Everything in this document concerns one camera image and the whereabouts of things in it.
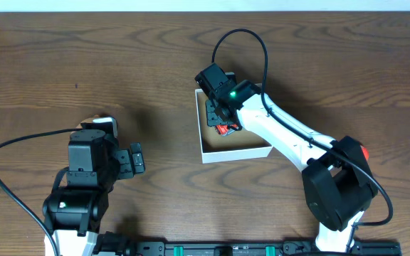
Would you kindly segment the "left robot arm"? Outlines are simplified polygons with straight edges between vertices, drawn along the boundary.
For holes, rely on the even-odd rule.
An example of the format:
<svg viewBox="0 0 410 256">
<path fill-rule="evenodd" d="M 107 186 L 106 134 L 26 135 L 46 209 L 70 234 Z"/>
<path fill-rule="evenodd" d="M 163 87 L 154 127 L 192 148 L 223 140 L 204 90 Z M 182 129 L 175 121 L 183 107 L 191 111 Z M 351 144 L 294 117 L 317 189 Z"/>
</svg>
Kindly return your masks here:
<svg viewBox="0 0 410 256">
<path fill-rule="evenodd" d="M 68 166 L 60 170 L 43 203 L 49 234 L 47 255 L 131 255 L 128 241 L 101 235 L 100 223 L 115 182 L 145 172 L 142 146 L 122 149 L 111 128 L 73 132 L 68 143 Z"/>
</svg>

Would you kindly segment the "red toy fire truck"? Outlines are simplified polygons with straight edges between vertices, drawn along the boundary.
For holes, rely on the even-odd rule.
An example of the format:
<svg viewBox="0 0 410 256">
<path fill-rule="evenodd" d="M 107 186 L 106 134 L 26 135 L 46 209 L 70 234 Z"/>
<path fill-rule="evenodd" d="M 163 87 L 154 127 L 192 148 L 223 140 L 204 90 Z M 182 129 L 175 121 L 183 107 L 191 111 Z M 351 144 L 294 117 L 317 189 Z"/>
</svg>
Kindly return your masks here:
<svg viewBox="0 0 410 256">
<path fill-rule="evenodd" d="M 241 127 L 237 124 L 220 124 L 215 126 L 215 130 L 219 135 L 225 137 L 233 132 L 240 131 Z"/>
</svg>

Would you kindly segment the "red round toy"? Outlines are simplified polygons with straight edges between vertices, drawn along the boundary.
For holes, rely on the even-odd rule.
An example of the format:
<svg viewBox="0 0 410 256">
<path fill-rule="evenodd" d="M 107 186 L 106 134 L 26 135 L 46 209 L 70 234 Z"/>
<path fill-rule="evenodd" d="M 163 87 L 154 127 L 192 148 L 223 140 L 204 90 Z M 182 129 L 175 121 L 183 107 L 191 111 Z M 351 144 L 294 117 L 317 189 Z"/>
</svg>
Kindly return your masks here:
<svg viewBox="0 0 410 256">
<path fill-rule="evenodd" d="M 369 152 L 368 152 L 368 150 L 367 150 L 363 145 L 361 145 L 360 148 L 361 148 L 361 150 L 362 150 L 362 153 L 363 153 L 363 155 L 364 155 L 365 160 L 368 161 L 368 159 L 369 159 Z"/>
</svg>

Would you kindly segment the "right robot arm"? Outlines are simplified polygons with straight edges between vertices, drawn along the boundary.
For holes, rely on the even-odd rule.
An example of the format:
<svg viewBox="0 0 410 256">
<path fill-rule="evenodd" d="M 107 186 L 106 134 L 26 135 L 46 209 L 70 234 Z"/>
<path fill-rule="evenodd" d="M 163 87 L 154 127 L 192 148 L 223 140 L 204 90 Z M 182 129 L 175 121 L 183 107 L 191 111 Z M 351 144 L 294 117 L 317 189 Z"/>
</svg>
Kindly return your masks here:
<svg viewBox="0 0 410 256">
<path fill-rule="evenodd" d="M 315 246 L 325 252 L 349 252 L 353 231 L 378 189 L 361 144 L 335 140 L 305 126 L 279 108 L 260 86 L 237 82 L 212 63 L 195 81 L 224 120 L 253 132 L 301 172 L 305 200 L 320 223 Z"/>
</svg>

